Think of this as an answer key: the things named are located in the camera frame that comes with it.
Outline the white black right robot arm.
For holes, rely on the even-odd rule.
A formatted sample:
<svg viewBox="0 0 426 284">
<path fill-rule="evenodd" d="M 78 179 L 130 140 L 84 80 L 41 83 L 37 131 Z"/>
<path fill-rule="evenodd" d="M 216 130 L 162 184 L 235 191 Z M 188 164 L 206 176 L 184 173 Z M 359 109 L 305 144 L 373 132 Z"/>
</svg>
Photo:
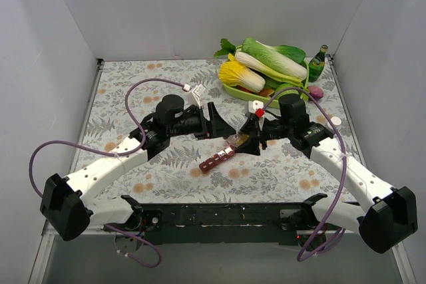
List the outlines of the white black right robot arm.
<svg viewBox="0 0 426 284">
<path fill-rule="evenodd" d="M 316 194 L 285 218 L 287 225 L 316 229 L 330 223 L 360 235 L 377 253 L 385 253 L 417 231 L 417 203 L 409 188 L 393 187 L 347 155 L 337 131 L 310 121 L 305 102 L 298 95 L 281 96 L 279 108 L 278 118 L 268 120 L 262 102 L 248 102 L 247 121 L 240 130 L 248 139 L 236 152 L 258 156 L 269 140 L 287 138 L 296 150 L 335 177 L 357 201 L 349 204 L 338 197 Z"/>
</svg>

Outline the dark red weekly pill organizer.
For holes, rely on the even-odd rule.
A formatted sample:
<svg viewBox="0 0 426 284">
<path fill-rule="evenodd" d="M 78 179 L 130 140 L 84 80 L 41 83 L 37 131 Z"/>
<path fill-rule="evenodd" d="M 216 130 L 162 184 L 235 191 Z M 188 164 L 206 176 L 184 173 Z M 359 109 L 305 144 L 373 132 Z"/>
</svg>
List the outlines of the dark red weekly pill organizer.
<svg viewBox="0 0 426 284">
<path fill-rule="evenodd" d="M 235 147 L 227 146 L 221 151 L 215 153 L 213 156 L 209 157 L 207 160 L 199 164 L 199 168 L 203 174 L 207 174 L 210 170 L 219 166 L 221 163 L 229 160 L 235 155 Z"/>
</svg>

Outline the clear bottle of yellow pills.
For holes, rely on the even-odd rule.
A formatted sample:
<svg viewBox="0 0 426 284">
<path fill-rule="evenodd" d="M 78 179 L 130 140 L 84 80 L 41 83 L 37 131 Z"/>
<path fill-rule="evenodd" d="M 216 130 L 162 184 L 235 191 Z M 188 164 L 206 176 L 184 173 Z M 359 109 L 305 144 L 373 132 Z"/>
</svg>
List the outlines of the clear bottle of yellow pills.
<svg viewBox="0 0 426 284">
<path fill-rule="evenodd" d="M 249 139 L 249 137 L 250 137 L 249 135 L 239 132 L 237 134 L 229 136 L 226 139 L 226 141 L 232 147 L 237 148 L 241 146 L 243 143 L 245 143 L 247 139 Z"/>
</svg>

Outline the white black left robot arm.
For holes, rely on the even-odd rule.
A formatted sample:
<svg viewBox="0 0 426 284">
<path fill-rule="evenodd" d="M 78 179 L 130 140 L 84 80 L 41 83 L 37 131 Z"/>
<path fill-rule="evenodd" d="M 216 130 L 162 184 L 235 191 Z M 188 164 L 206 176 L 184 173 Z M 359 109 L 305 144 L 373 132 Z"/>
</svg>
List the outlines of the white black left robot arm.
<svg viewBox="0 0 426 284">
<path fill-rule="evenodd" d="M 145 164 L 170 145 L 175 136 L 194 135 L 199 140 L 227 138 L 235 130 L 219 115 L 214 103 L 207 105 L 209 117 L 199 106 L 184 107 L 183 98 L 166 95 L 151 119 L 133 130 L 115 149 L 87 167 L 61 177 L 52 175 L 45 183 L 41 213 L 65 241 L 82 234 L 89 226 L 121 224 L 136 230 L 142 221 L 142 206 L 130 196 L 106 202 L 95 198 L 109 184 L 133 168 Z"/>
</svg>

